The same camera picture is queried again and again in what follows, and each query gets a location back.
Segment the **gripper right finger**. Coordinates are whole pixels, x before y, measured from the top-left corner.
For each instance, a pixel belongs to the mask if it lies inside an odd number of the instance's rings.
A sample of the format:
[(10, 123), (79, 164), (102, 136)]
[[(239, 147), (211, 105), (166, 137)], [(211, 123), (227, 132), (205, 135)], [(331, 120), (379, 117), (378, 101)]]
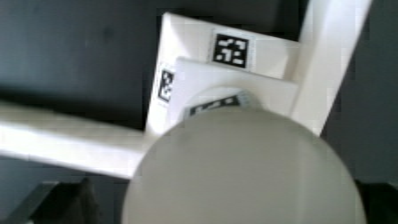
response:
[(367, 224), (398, 224), (398, 188), (388, 183), (355, 181)]

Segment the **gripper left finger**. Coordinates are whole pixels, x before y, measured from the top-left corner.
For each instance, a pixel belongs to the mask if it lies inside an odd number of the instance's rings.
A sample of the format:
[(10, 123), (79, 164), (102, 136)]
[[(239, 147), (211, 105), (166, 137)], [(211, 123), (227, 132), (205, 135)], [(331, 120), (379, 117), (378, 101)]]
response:
[(90, 180), (42, 182), (0, 224), (100, 224)]

